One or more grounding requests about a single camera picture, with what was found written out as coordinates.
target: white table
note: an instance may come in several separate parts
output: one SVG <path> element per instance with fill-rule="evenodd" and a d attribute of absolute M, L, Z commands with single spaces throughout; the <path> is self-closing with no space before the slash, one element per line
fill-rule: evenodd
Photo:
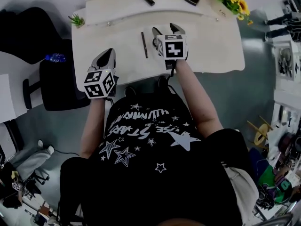
<path fill-rule="evenodd" d="M 93 59 L 108 48 L 116 50 L 118 84 L 169 74 L 164 61 L 152 46 L 151 28 L 171 34 L 169 23 L 181 26 L 187 34 L 188 63 L 194 72 L 226 73 L 243 70 L 244 54 L 235 18 L 218 18 L 209 0 L 194 7 L 183 0 L 92 0 L 76 11 L 87 24 L 72 27 L 73 57 L 78 89 Z M 141 32 L 144 32 L 148 57 L 145 58 Z"/>

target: star print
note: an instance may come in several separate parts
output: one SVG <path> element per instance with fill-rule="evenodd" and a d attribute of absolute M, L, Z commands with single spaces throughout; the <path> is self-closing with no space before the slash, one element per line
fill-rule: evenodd
<path fill-rule="evenodd" d="M 181 135 L 176 134 L 176 133 L 171 132 L 171 131 L 169 131 L 168 133 L 175 140 L 175 142 L 172 143 L 170 146 L 181 145 L 188 152 L 190 151 L 190 142 L 201 141 L 200 139 L 190 137 L 190 134 L 186 131 L 183 132 Z"/>
<path fill-rule="evenodd" d="M 157 167 L 156 167 L 155 170 L 156 170 L 156 171 L 159 171 L 159 173 L 162 173 L 163 171 L 165 171 L 166 168 L 164 167 L 164 163 L 162 163 L 162 164 L 157 163 Z"/>
<path fill-rule="evenodd" d="M 147 144 L 150 144 L 150 146 L 153 146 L 154 144 L 157 144 L 157 143 L 155 142 L 155 139 L 152 138 L 152 139 L 149 139 L 149 141 L 147 142 Z"/>
<path fill-rule="evenodd" d="M 126 149 L 124 149 L 122 152 L 121 151 L 114 151 L 114 152 L 118 156 L 118 158 L 115 161 L 115 164 L 118 162 L 122 162 L 126 167 L 128 167 L 128 159 L 136 156 L 135 154 L 128 152 L 128 147 Z"/>
<path fill-rule="evenodd" d="M 177 116 L 174 116 L 174 117 L 172 117 L 171 119 L 173 119 L 173 121 L 175 121 L 175 120 L 178 120 L 178 119 L 179 119 L 179 117 L 177 117 Z"/>
<path fill-rule="evenodd" d="M 139 106 L 138 104 L 131 105 L 131 109 L 137 109 L 139 111 L 139 108 L 142 108 L 142 106 Z"/>
<path fill-rule="evenodd" d="M 119 145 L 116 145 L 116 144 L 115 144 L 116 141 L 117 141 L 117 140 L 115 140 L 115 141 L 113 141 L 113 142 L 111 142 L 111 143 L 107 141 L 107 145 L 100 151 L 100 153 L 103 153 L 103 152 L 106 151 L 106 152 L 107 152 L 107 157 L 108 157 L 108 159 L 109 159 L 112 150 L 115 149 L 115 148 L 120 147 Z"/>

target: blue bottle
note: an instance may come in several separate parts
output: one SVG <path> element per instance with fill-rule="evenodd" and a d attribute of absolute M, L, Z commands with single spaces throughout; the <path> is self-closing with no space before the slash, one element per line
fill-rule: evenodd
<path fill-rule="evenodd" d="M 66 57 L 63 54 L 54 53 L 51 55 L 46 55 L 45 59 L 54 63 L 63 63 L 66 62 Z"/>

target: small potted plant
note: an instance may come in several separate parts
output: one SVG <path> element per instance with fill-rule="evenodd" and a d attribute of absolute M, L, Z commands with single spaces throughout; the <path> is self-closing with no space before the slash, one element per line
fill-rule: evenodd
<path fill-rule="evenodd" d="M 246 19 L 248 25 L 253 23 L 250 20 L 250 10 L 245 0 L 215 0 L 212 8 L 223 17 L 237 16 L 239 20 Z"/>
<path fill-rule="evenodd" d="M 77 14 L 72 14 L 72 17 L 68 16 L 68 18 L 70 18 L 71 23 L 74 24 L 77 28 L 80 28 L 85 24 L 85 20 Z"/>

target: gray floor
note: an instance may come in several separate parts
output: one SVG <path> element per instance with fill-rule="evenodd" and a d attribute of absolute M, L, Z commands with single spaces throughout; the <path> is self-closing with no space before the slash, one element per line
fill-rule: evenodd
<path fill-rule="evenodd" d="M 254 131 L 247 126 L 246 120 L 259 125 L 258 115 L 261 115 L 267 121 L 271 121 L 275 86 L 275 60 L 271 47 L 262 42 L 263 32 L 268 30 L 263 25 L 265 13 L 256 10 L 252 12 L 251 18 L 254 20 L 251 26 L 247 26 L 246 21 L 238 22 L 246 68 L 243 71 L 224 74 L 197 74 L 211 97 L 223 126 L 239 129 L 246 142 L 254 137 Z M 140 92 L 151 92 L 155 79 L 136 82 L 132 86 Z M 170 84 L 183 97 L 176 77 L 171 78 Z M 118 96 L 115 99 L 122 97 L 124 88 L 125 86 L 118 87 Z M 88 107 L 48 112 L 41 105 L 30 110 L 17 119 L 26 150 L 36 146 L 38 139 L 42 139 L 45 144 L 51 144 L 57 150 L 78 153 L 87 113 Z M 40 186 L 40 189 L 44 199 L 54 208 L 57 207 L 60 198 L 60 166 L 69 157 L 73 155 L 55 152 L 42 166 L 49 173 L 50 180 Z"/>

